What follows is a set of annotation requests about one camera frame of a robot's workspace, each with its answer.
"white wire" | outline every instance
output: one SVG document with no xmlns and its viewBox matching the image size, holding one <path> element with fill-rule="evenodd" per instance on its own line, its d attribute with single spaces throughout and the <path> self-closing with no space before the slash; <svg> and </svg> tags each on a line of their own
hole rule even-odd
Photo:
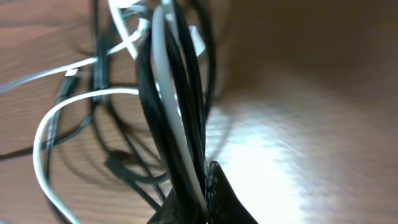
<svg viewBox="0 0 398 224">
<path fill-rule="evenodd" d="M 178 113 L 178 105 L 175 101 L 175 93 L 172 85 L 172 74 L 170 72 L 170 62 L 167 57 L 165 44 L 165 19 L 162 6 L 156 7 L 152 18 L 152 54 L 154 58 L 154 68 L 160 87 L 160 95 L 165 107 L 165 112 L 176 137 L 178 149 L 183 157 L 183 163 L 188 172 L 190 182 L 193 185 L 194 194 L 199 201 L 203 212 L 207 213 L 205 198 L 201 192 L 198 177 L 195 173 L 192 158 L 190 156 L 185 134 L 182 127 L 182 120 Z"/>
<path fill-rule="evenodd" d="M 140 38 L 140 36 L 142 35 L 143 31 L 146 29 L 148 24 L 149 24 L 149 22 L 147 20 L 142 19 L 142 18 L 139 19 L 138 28 L 128 38 L 128 42 L 130 42 L 129 43 L 130 45 L 132 45 L 131 42 L 134 42 L 134 41 L 136 41 L 136 40 L 138 40 Z M 126 47 L 126 42 L 122 41 L 118 45 L 116 45 L 113 48 L 111 48 L 108 51 L 108 55 L 114 54 L 116 52 L 119 52 L 120 50 L 122 50 L 125 47 Z M 3 94 L 3 93 L 5 93 L 8 90 L 11 90 L 11 89 L 16 88 L 16 87 L 18 87 L 20 85 L 29 83 L 31 81 L 34 81 L 34 80 L 37 80 L 37 79 L 40 79 L 40 78 L 43 78 L 43 77 L 46 77 L 46 76 L 49 76 L 49 75 L 54 75 L 56 73 L 65 72 L 65 71 L 70 70 L 70 69 L 74 69 L 74 68 L 82 67 L 82 66 L 85 66 L 85 65 L 89 65 L 89 64 L 94 63 L 96 61 L 97 61 L 97 58 L 96 57 L 92 57 L 92 58 L 81 60 L 79 62 L 71 63 L 69 65 L 64 65 L 64 66 L 61 66 L 61 67 L 58 67 L 58 68 L 52 68 L 52 69 L 49 69 L 49 70 L 46 70 L 46 71 L 43 71 L 43 72 L 38 72 L 38 73 L 35 73 L 35 74 L 32 74 L 32 75 L 28 75 L 28 76 L 23 77 L 21 79 L 14 80 L 14 81 L 12 81 L 12 82 L 10 82 L 8 84 L 1 85 L 0 86 L 0 94 Z"/>
<path fill-rule="evenodd" d="M 137 58 L 137 49 L 131 42 L 129 42 L 129 32 L 126 28 L 126 24 L 124 23 L 122 14 L 120 9 L 118 8 L 118 4 L 114 0 L 108 0 L 109 11 L 113 18 L 114 25 L 119 32 L 120 38 L 126 44 L 126 48 L 130 53 L 133 59 Z"/>
<path fill-rule="evenodd" d="M 37 178 L 37 181 L 39 182 L 40 187 L 42 188 L 44 194 L 47 196 L 47 198 L 61 211 L 62 214 L 65 215 L 65 217 L 73 224 L 79 223 L 79 220 L 72 214 L 72 212 L 57 198 L 57 196 L 54 194 L 52 189 L 50 188 L 49 184 L 45 180 L 44 176 L 44 171 L 42 167 L 42 159 L 41 159 L 41 147 L 42 147 L 42 138 L 44 135 L 44 130 L 45 127 L 48 123 L 48 121 L 51 119 L 51 117 L 59 111 L 61 108 L 63 108 L 66 105 L 69 105 L 71 103 L 74 103 L 79 100 L 83 100 L 86 98 L 91 98 L 94 96 L 101 96 L 101 95 L 110 95 L 110 94 L 117 94 L 117 93 L 125 93 L 125 94 L 132 94 L 132 95 L 138 95 L 138 90 L 136 88 L 109 88 L 106 90 L 98 90 L 98 91 L 92 91 L 88 93 L 83 93 L 78 96 L 74 96 L 72 98 L 69 98 L 57 105 L 55 105 L 47 114 L 43 117 L 41 120 L 39 127 L 37 128 L 36 135 L 35 135 L 35 140 L 33 144 L 33 167 L 35 171 L 35 175 Z"/>
</svg>

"tangled cables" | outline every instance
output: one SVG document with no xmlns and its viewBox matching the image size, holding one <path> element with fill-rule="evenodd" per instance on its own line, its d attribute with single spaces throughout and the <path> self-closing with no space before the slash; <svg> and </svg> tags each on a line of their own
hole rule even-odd
<svg viewBox="0 0 398 224">
<path fill-rule="evenodd" d="M 73 138 L 89 125 L 93 128 L 93 134 L 107 156 L 105 166 L 139 193 L 154 210 L 158 211 L 161 205 L 143 191 L 137 183 L 153 185 L 159 198 L 164 201 L 166 196 L 159 184 L 170 179 L 173 192 L 179 203 L 184 205 L 185 211 L 196 213 L 197 220 L 201 220 L 199 223 L 204 223 L 208 219 L 205 200 L 208 167 L 205 159 L 205 139 L 206 121 L 215 94 L 216 59 L 209 15 L 199 0 L 192 0 L 192 3 L 201 22 L 209 64 L 205 96 L 190 29 L 180 6 L 174 1 L 159 5 L 154 11 L 147 9 L 142 2 L 121 11 L 113 0 L 109 0 L 109 9 L 113 20 L 109 23 L 108 28 L 101 32 L 98 0 L 93 0 L 95 57 L 33 74 L 0 86 L 1 94 L 38 78 L 93 63 L 88 93 L 71 96 L 78 86 L 80 77 L 77 70 L 74 70 L 75 74 L 65 76 L 64 83 L 57 94 L 55 106 L 40 122 L 33 149 L 0 156 L 0 161 L 2 161 L 33 154 L 37 180 L 49 201 L 50 208 L 61 222 L 79 223 L 79 220 L 50 188 L 51 152 L 54 146 Z M 129 36 L 124 19 L 134 14 L 139 14 L 144 18 L 140 18 L 139 27 L 133 35 Z M 173 15 L 174 18 L 168 21 L 167 14 Z M 123 42 L 111 47 L 116 31 L 119 32 Z M 141 41 L 137 51 L 131 42 L 140 37 Z M 122 49 L 123 46 L 127 48 L 133 59 L 137 59 L 137 89 L 109 87 L 110 54 Z M 154 176 L 148 164 L 140 156 L 127 131 L 127 124 L 117 114 L 109 97 L 116 93 L 139 95 L 149 129 L 164 163 L 165 173 Z M 59 137 L 57 127 L 60 110 L 70 103 L 87 98 L 90 99 L 90 110 L 86 118 L 75 130 L 70 131 L 66 136 Z M 123 152 L 112 149 L 105 143 L 96 117 L 96 110 L 99 107 L 106 110 L 128 145 L 130 152 L 125 152 L 124 156 L 135 158 L 146 175 L 129 170 L 121 159 L 120 154 Z M 43 141 L 45 130 L 47 130 L 47 140 Z M 41 156 L 42 146 L 45 151 L 44 166 Z"/>
</svg>

